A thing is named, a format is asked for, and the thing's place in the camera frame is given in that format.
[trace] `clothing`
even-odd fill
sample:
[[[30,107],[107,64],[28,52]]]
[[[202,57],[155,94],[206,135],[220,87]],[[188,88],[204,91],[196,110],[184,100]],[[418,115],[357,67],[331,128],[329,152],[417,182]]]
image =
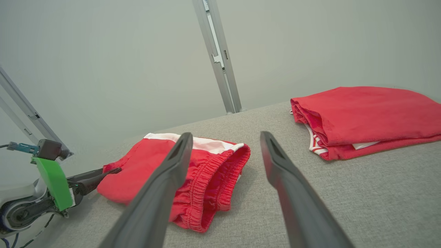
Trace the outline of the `clothing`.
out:
[[[179,137],[147,134],[120,160],[103,167],[104,173],[116,167],[122,170],[107,175],[98,192],[111,201],[129,204]],[[169,221],[200,233],[207,231],[217,211],[231,209],[234,186],[249,157],[246,144],[194,137],[186,180],[176,191]]]
[[[325,160],[441,140],[441,104],[410,90],[339,87],[293,98],[291,106],[295,121],[310,128],[310,150]]]

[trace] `folded clothing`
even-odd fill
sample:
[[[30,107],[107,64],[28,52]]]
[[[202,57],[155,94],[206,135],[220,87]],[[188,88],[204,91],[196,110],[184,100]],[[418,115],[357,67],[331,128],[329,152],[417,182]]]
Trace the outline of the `folded clothing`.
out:
[[[441,104],[410,90],[339,87],[292,98],[291,107],[325,160],[441,140]]]
[[[147,134],[120,160],[103,167],[103,173],[117,167],[121,172],[107,175],[98,185],[98,192],[128,205],[179,137],[172,133]],[[207,231],[217,211],[231,209],[234,186],[249,157],[246,144],[194,137],[187,176],[176,191],[169,221],[200,233]]]

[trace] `white label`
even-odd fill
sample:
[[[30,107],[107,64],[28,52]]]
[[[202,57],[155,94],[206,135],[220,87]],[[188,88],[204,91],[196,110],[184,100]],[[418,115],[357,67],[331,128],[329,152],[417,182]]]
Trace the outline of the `white label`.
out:
[[[70,207],[73,207],[73,206],[76,205],[76,204],[75,204],[74,191],[72,190],[72,188],[69,188],[69,191],[71,192],[71,198],[72,198],[72,206],[70,206]]]

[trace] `folded red shirt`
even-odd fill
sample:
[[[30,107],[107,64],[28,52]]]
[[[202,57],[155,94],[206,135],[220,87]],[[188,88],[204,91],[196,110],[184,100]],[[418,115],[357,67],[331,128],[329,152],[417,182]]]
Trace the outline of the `folded red shirt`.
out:
[[[120,160],[103,167],[104,173],[117,167],[121,172],[107,175],[98,192],[111,201],[129,204],[179,137],[147,134]],[[217,211],[231,209],[234,186],[249,157],[246,144],[194,137],[186,180],[176,191],[169,221],[200,233],[207,231]]]
[[[291,106],[310,131],[310,150],[325,160],[441,140],[441,104],[410,90],[339,87]]]

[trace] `red fabric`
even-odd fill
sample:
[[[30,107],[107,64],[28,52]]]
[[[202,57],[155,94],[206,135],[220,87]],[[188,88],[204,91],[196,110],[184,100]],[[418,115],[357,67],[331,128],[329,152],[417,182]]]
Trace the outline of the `red fabric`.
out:
[[[441,104],[402,89],[339,87],[291,99],[294,119],[308,124],[325,160],[441,140]],[[354,143],[379,143],[355,150]]]
[[[121,172],[107,175],[98,192],[128,205],[174,145],[171,140],[142,139],[120,160],[103,167],[104,173],[116,167],[121,167]],[[186,180],[176,191],[169,221],[200,233],[207,231],[217,211],[231,209],[234,186],[249,157],[246,144],[236,152],[225,150],[220,154],[193,148]]]

